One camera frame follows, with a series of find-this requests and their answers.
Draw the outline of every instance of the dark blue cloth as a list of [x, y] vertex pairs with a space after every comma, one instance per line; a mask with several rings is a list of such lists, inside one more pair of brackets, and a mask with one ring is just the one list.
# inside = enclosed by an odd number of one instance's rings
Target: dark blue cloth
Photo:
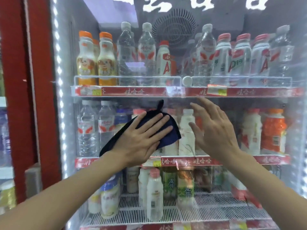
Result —
[[[141, 126], [143, 126], [147, 121], [151, 120], [153, 117], [155, 117], [157, 114], [162, 113], [163, 117], [166, 115], [169, 115], [167, 113], [163, 113], [161, 111], [162, 107], [163, 107], [164, 101], [160, 100], [159, 104], [158, 104], [158, 108], [156, 110], [150, 110], [147, 111], [146, 116], [141, 120], [141, 122], [138, 124], [138, 126], [136, 127], [136, 129], [140, 128]], [[124, 131], [131, 125], [131, 123], [133, 122], [135, 118], [133, 118], [130, 122], [126, 123], [125, 126], [123, 126], [110, 140], [109, 142], [102, 148], [102, 150], [100, 151], [99, 156], [102, 156], [105, 152], [110, 151], [115, 143], [117, 142], [117, 140], [120, 138], [120, 136], [124, 133]], [[159, 133], [160, 131], [164, 130], [165, 128], [167, 128], [168, 126], [173, 126], [173, 129], [171, 130], [170, 133], [168, 133], [166, 136], [164, 136], [161, 140], [160, 143], [157, 147], [157, 149], [159, 148], [163, 148], [167, 145], [171, 145], [173, 143], [175, 143], [177, 140], [181, 139], [181, 135], [179, 132], [179, 127], [176, 123], [176, 121], [174, 120], [174, 118], [169, 115], [169, 120], [167, 121], [167, 123], [160, 128], [159, 131], [157, 131], [156, 133]]]

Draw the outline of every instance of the person's right hand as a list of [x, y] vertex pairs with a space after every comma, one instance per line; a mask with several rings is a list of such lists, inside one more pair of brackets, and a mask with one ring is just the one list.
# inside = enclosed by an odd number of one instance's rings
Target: person's right hand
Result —
[[189, 123], [195, 141], [205, 153], [224, 164], [230, 156], [241, 153], [232, 123], [219, 106], [203, 97], [199, 100], [203, 107], [195, 103], [191, 107], [201, 117], [204, 134], [195, 123]]

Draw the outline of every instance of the ventilation fan grille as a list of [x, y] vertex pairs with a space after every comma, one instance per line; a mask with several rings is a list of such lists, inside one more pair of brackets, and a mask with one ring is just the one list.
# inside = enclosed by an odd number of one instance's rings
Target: ventilation fan grille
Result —
[[173, 9], [169, 15], [161, 16], [153, 24], [153, 35], [157, 43], [168, 40], [170, 47], [179, 47], [195, 33], [194, 16], [184, 9]]

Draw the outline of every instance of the red panel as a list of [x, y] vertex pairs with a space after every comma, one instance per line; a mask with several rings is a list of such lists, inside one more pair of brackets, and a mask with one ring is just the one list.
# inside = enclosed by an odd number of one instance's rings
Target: red panel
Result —
[[61, 180], [49, 0], [28, 0], [39, 155], [43, 188]]
[[25, 170], [37, 162], [23, 0], [0, 0], [0, 31], [17, 202], [25, 200]]

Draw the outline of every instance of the person's left hand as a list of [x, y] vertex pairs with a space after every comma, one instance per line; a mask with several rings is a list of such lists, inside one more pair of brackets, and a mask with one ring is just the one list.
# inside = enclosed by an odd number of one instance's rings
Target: person's left hand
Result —
[[173, 129], [172, 126], [169, 126], [155, 134], [169, 120], [169, 116], [163, 117], [162, 113], [136, 129], [145, 115], [146, 112], [140, 114], [117, 140], [113, 149], [107, 152], [119, 162], [121, 169], [146, 162], [159, 145], [159, 140]]

